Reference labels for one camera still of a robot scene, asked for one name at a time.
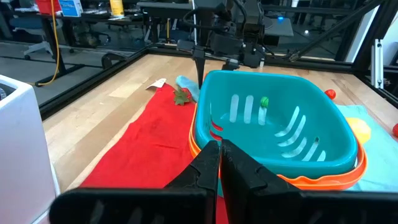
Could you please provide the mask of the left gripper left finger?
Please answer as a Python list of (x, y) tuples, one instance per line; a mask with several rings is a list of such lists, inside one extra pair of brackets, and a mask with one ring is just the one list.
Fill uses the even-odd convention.
[(162, 189), (77, 188), (50, 206), (50, 223), (214, 223), (220, 147), (210, 141)]

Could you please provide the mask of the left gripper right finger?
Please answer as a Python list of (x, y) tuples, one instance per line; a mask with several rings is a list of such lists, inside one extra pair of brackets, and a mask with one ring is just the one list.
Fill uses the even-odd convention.
[(397, 194), (300, 190), (226, 139), (220, 172), (230, 223), (397, 223)]

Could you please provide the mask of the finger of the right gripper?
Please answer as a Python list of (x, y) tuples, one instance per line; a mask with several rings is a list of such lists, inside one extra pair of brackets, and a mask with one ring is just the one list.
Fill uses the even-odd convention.
[(225, 64), (222, 66), (223, 70), (235, 70), (239, 68), (239, 61), (233, 58), (229, 58), (225, 61)]
[(192, 52), (193, 60), (197, 68), (198, 88), (201, 89), (203, 84), (203, 75), (205, 69), (205, 51), (203, 47), (196, 46)]

